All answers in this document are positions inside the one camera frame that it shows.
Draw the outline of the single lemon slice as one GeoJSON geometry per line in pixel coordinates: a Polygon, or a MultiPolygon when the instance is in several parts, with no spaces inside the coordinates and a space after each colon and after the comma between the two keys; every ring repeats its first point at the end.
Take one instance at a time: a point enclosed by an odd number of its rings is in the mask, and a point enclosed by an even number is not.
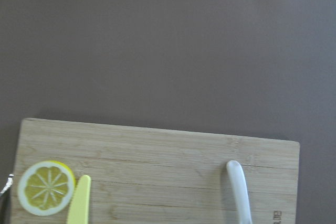
{"type": "Polygon", "coordinates": [[[50,216],[62,211],[72,198],[76,179],[73,171],[59,161],[42,161],[21,176],[17,197],[30,214],[50,216]]]}

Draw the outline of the yellow plastic knife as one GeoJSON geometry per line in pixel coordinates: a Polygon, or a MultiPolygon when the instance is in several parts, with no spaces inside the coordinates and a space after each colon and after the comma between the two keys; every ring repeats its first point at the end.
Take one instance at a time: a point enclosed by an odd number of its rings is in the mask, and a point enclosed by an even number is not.
{"type": "Polygon", "coordinates": [[[89,221],[89,200],[90,200],[91,177],[83,175],[79,178],[74,191],[68,216],[67,223],[86,224],[89,221]]]}

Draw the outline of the bamboo cutting board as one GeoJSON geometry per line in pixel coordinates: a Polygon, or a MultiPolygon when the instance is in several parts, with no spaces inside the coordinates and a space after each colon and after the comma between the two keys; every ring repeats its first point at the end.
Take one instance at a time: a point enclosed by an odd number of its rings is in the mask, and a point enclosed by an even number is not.
{"type": "Polygon", "coordinates": [[[14,185],[44,160],[89,175],[90,223],[236,223],[226,163],[244,171],[253,223],[294,223],[294,141],[24,119],[14,185]]]}

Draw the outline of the white ceramic spoon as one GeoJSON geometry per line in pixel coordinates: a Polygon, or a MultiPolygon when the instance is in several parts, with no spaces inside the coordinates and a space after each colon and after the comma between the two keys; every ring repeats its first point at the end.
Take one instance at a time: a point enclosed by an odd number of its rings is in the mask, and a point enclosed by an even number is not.
{"type": "Polygon", "coordinates": [[[226,164],[226,169],[232,187],[238,223],[252,224],[250,202],[243,168],[238,161],[231,160],[226,164]]]}

